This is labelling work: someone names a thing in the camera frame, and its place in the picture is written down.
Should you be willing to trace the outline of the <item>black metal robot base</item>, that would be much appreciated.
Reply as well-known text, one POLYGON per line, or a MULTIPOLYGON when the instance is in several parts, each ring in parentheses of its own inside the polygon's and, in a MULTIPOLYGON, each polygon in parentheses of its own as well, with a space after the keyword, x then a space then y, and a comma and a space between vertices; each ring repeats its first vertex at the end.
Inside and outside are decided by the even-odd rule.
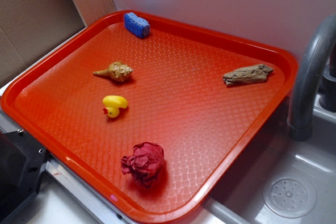
POLYGON ((23 129, 1 133, 1 223, 9 223, 38 195, 48 156, 23 129))

